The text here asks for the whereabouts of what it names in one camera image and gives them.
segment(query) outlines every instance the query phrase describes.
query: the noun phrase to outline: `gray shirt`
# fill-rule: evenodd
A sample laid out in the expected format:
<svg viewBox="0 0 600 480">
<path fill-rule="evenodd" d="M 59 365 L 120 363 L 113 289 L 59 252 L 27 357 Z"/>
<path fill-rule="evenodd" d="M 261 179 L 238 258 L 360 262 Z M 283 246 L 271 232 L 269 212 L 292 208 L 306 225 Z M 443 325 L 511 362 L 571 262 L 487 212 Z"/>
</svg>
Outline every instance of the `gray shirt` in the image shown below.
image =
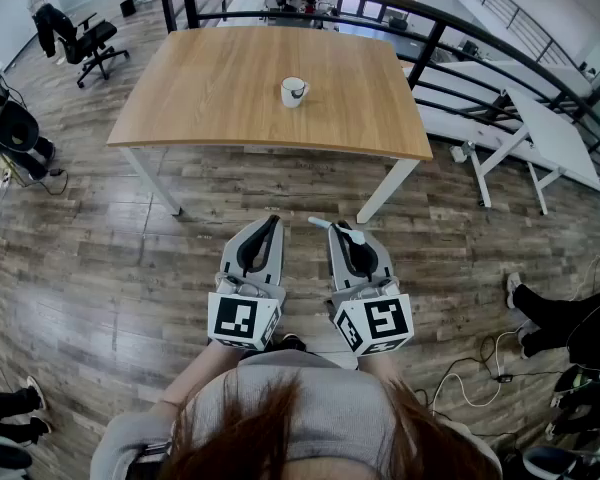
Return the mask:
<svg viewBox="0 0 600 480">
<path fill-rule="evenodd" d="M 381 383 L 369 374 L 344 370 L 326 359 L 295 350 L 253 356 L 205 386 L 196 397 L 196 440 L 204 441 L 220 427 L 226 375 L 231 375 L 229 382 L 237 377 L 238 396 L 249 410 L 257 407 L 268 382 L 296 374 L 302 388 L 291 422 L 288 460 L 339 457 L 385 471 L 395 419 Z M 91 480 L 124 480 L 127 468 L 144 446 L 170 439 L 172 423 L 148 413 L 114 418 L 93 455 Z M 493 451 L 466 426 L 445 424 L 470 440 L 500 469 Z"/>
</svg>

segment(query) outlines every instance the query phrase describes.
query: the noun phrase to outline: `white cable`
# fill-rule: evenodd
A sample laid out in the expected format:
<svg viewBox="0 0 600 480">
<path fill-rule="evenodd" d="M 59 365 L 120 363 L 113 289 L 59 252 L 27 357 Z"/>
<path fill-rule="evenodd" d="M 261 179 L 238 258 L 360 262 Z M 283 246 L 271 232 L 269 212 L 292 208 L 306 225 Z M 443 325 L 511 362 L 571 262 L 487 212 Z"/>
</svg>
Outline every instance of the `white cable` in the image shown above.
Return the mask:
<svg viewBox="0 0 600 480">
<path fill-rule="evenodd" d="M 576 288 L 576 293 L 574 293 L 573 297 L 571 297 L 569 299 L 569 302 L 573 302 L 576 299 L 576 297 L 578 296 L 578 292 L 580 292 L 580 288 L 582 288 L 585 285 L 585 283 L 587 282 L 587 277 L 589 277 L 589 270 L 591 270 L 593 263 L 598 261 L 599 259 L 600 259 L 600 256 L 596 256 L 595 258 L 593 258 L 593 261 L 591 263 L 589 263 L 589 267 L 587 268 L 587 272 L 584 275 L 584 279 L 582 280 L 582 283 L 580 283 L 578 288 Z"/>
<path fill-rule="evenodd" d="M 498 338 L 496 339 L 496 347 L 494 350 L 494 355 L 496 356 L 496 367 L 498 369 L 498 377 L 500 375 L 502 375 L 502 370 L 500 370 L 500 362 L 498 361 L 498 342 L 500 341 L 500 338 L 502 338 L 503 336 L 506 336 L 507 334 L 517 334 L 518 331 L 520 329 L 522 329 L 527 322 L 529 322 L 529 320 L 527 320 L 525 323 L 523 323 L 520 327 L 518 327 L 515 331 L 507 331 L 507 332 L 503 332 L 500 336 L 498 336 Z M 462 389 L 462 396 L 464 397 L 465 401 L 471 406 L 471 407 L 476 407 L 476 408 L 480 408 L 480 407 L 486 407 L 487 405 L 489 405 L 491 402 L 493 402 L 498 395 L 500 394 L 500 389 L 502 389 L 502 384 L 498 383 L 498 391 L 496 391 L 496 394 L 493 395 L 493 398 L 491 398 L 491 400 L 489 400 L 488 402 L 484 403 L 484 404 L 474 404 L 473 402 L 471 402 L 471 400 L 469 400 L 467 398 L 467 395 L 464 391 L 464 384 L 462 383 L 462 379 L 460 378 L 460 376 L 457 373 L 449 373 L 444 379 L 442 379 L 442 382 L 440 383 L 440 385 L 438 386 L 438 389 L 436 390 L 435 395 L 433 396 L 433 402 L 431 403 L 431 409 L 433 411 L 433 413 L 435 414 L 436 412 L 436 399 L 438 398 L 438 395 L 440 394 L 440 391 L 442 390 L 442 385 L 445 383 L 445 381 L 449 378 L 449 377 L 456 377 L 459 381 L 460 381 L 460 388 Z"/>
<path fill-rule="evenodd" d="M 487 405 L 489 405 L 491 402 L 493 402 L 496 397 L 500 394 L 500 389 L 502 388 L 502 384 L 498 384 L 498 391 L 496 391 L 496 394 L 493 395 L 493 398 L 491 400 L 489 400 L 487 403 L 485 404 L 474 404 L 472 403 L 468 398 L 466 393 L 464 392 L 464 384 L 462 383 L 462 379 L 460 378 L 460 376 L 457 373 L 450 373 L 449 375 L 447 375 L 444 379 L 442 379 L 442 382 L 440 383 L 440 387 L 438 388 L 438 391 L 436 391 L 436 395 L 433 397 L 433 403 L 431 404 L 431 407 L 433 409 L 433 412 L 436 412 L 436 398 L 438 398 L 438 393 L 440 393 L 440 390 L 442 389 L 442 385 L 444 384 L 444 382 L 449 378 L 449 377 L 456 377 L 459 381 L 460 381 L 460 387 L 462 388 L 462 396 L 464 397 L 464 399 L 466 400 L 466 402 L 471 406 L 471 407 L 476 407 L 476 408 L 480 408 L 480 407 L 486 407 Z"/>
</svg>

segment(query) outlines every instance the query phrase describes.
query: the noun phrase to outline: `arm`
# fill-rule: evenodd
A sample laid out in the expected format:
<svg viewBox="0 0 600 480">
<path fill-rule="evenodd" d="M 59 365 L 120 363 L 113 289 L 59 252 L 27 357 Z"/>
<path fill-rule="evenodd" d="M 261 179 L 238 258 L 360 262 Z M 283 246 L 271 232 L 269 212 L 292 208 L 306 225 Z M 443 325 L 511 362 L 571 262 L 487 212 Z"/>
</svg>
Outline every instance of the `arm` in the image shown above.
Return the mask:
<svg viewBox="0 0 600 480">
<path fill-rule="evenodd" d="M 358 358 L 358 368 L 361 372 L 369 373 L 382 382 L 402 380 L 391 352 L 360 356 Z"/>
<path fill-rule="evenodd" d="M 178 407 L 182 403 L 193 398 L 218 375 L 238 366 L 242 354 L 242 349 L 225 347 L 217 341 L 212 341 L 164 390 L 161 400 L 150 412 L 170 415 L 175 419 Z"/>
</svg>

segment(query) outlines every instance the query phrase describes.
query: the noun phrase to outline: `wooden table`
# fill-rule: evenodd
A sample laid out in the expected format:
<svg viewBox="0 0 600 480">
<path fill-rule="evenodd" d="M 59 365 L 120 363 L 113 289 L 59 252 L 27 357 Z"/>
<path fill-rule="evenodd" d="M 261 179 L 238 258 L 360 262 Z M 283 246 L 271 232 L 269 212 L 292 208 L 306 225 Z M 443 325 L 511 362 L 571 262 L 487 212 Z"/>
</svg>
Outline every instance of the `wooden table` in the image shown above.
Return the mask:
<svg viewBox="0 0 600 480">
<path fill-rule="evenodd" d="M 280 83 L 311 90 L 286 108 Z M 176 203 L 137 149 L 249 144 L 398 158 L 357 216 L 367 222 L 431 148 L 393 47 L 322 30 L 221 27 L 171 33 L 127 100 L 109 140 L 173 215 Z"/>
</svg>

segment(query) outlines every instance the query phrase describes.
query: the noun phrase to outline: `brown hair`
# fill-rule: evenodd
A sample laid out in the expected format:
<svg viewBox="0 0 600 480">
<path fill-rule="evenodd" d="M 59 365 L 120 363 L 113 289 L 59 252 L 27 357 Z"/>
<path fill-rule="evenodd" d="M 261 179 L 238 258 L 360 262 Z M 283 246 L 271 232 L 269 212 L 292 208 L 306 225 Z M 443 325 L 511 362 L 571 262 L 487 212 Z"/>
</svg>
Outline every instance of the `brown hair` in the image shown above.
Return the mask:
<svg viewBox="0 0 600 480">
<path fill-rule="evenodd" d="M 286 461 L 291 417 L 300 392 L 297 377 L 267 385 L 258 407 L 246 412 L 235 389 L 224 380 L 220 428 L 205 442 L 193 438 L 192 410 L 180 411 L 173 432 L 172 453 L 161 480 L 195 478 L 280 480 Z M 494 464 L 453 430 L 437 423 L 401 382 L 385 385 L 396 418 L 388 471 L 393 480 L 454 478 L 496 479 Z"/>
</svg>

